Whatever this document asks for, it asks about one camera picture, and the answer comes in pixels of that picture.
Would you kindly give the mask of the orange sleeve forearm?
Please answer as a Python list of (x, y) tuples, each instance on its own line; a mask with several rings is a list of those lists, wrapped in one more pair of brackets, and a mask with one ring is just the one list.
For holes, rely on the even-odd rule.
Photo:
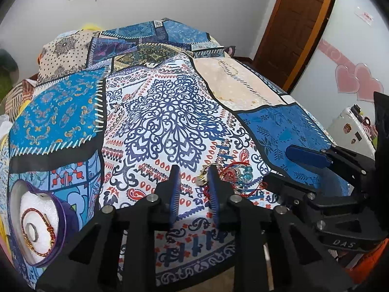
[(368, 278), (387, 247), (388, 239), (385, 239), (377, 248), (364, 254), (353, 268), (346, 270), (355, 284), (361, 284)]

